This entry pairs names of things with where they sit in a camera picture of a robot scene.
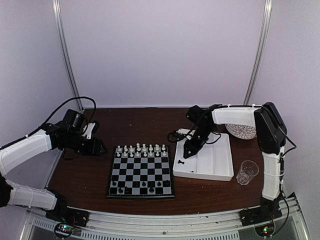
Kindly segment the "white plastic compartment tray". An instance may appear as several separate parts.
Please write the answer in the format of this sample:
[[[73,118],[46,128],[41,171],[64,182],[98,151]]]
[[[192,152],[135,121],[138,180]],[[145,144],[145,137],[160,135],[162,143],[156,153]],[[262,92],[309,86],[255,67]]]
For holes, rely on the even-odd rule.
[[[230,138],[227,133],[210,134],[208,141],[214,144],[205,144],[196,155],[187,159],[183,158],[185,141],[183,139],[176,144],[172,168],[175,177],[227,182],[234,177]]]

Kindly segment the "black chess pawn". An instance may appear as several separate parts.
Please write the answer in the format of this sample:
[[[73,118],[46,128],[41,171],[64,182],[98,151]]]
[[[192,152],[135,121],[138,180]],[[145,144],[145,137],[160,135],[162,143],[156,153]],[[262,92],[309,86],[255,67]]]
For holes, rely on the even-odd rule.
[[[163,186],[164,187],[169,187],[170,186],[170,181],[169,180],[166,180],[163,182]]]

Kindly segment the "black white chess board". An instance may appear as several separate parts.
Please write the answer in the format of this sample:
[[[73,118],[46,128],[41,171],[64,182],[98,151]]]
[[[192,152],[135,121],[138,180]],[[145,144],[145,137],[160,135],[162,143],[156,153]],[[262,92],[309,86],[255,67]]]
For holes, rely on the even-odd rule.
[[[113,149],[113,160],[110,165],[109,183],[106,197],[111,199],[159,199],[174,198],[175,187],[173,177],[173,161],[171,160],[171,149],[167,157],[135,157],[115,158]],[[164,181],[170,181],[169,186],[164,186]],[[125,194],[125,187],[131,188],[131,194]],[[154,187],[154,194],[149,193],[149,188]]]

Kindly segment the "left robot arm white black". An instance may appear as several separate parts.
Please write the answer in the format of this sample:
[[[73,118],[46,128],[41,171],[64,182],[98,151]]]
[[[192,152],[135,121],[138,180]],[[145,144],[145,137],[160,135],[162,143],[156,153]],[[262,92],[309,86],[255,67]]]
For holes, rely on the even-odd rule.
[[[53,190],[45,188],[54,169],[54,154],[73,150],[82,156],[101,156],[107,148],[102,139],[94,137],[100,127],[96,120],[88,122],[75,110],[67,110],[57,123],[45,121],[32,133],[9,143],[0,149],[0,205],[23,206],[51,210],[61,222],[72,218],[72,211],[66,207],[66,200]],[[14,174],[26,167],[28,170],[41,160],[44,163],[35,169],[40,171],[40,180],[35,178],[23,183]]]

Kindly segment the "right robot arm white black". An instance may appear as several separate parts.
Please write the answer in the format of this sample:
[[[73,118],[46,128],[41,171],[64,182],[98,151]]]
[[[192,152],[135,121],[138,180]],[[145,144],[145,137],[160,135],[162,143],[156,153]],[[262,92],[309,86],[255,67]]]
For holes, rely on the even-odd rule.
[[[273,102],[262,105],[223,105],[214,104],[207,108],[198,105],[190,107],[186,117],[193,126],[182,134],[184,140],[182,156],[184,159],[199,154],[209,145],[209,136],[218,125],[240,140],[257,140],[262,153],[263,188],[262,206],[256,210],[259,220],[268,220],[275,212],[283,183],[285,150],[288,141],[287,127]]]

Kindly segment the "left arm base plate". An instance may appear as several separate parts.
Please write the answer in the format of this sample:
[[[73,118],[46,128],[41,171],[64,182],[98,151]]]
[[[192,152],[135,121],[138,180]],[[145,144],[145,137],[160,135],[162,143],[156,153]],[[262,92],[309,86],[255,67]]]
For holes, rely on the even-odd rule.
[[[66,213],[58,213],[55,210],[44,210],[45,217],[56,222],[64,223],[72,227],[86,227],[90,213],[85,210],[67,208]]]

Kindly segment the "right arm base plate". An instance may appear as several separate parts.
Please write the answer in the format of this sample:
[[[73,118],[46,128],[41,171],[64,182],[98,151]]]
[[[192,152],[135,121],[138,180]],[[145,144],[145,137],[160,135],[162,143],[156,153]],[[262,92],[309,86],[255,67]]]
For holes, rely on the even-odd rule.
[[[282,216],[280,209],[274,210],[272,213],[263,212],[262,207],[245,208],[239,212],[240,221],[243,227],[257,225],[264,222],[270,222]]]

